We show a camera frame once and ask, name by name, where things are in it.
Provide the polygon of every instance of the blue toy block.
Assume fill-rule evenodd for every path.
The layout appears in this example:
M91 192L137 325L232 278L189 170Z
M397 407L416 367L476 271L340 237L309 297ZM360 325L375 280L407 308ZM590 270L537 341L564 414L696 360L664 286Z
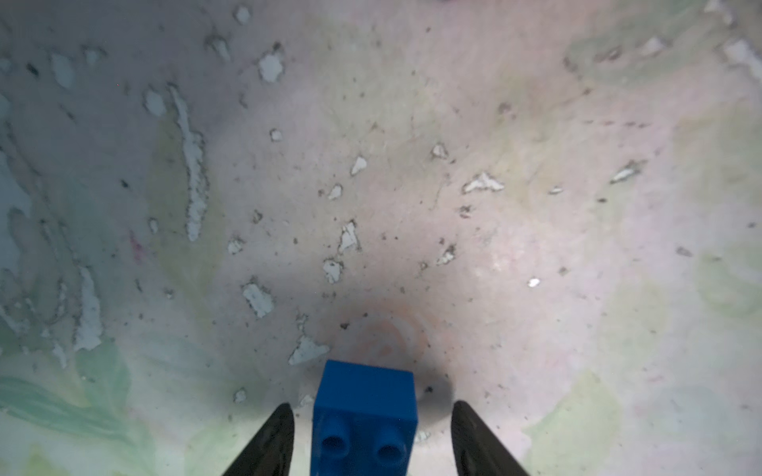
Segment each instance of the blue toy block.
M312 415L310 476L405 476L418 409L413 374L329 360Z

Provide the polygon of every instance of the black spot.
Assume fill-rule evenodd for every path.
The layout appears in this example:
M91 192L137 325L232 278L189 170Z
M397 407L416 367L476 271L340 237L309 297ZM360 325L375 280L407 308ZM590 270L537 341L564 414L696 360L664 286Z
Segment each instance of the black spot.
M30 62L27 63L27 71L32 73L32 75L35 78L39 78L40 77L40 70L35 68L34 65L32 63L30 63Z

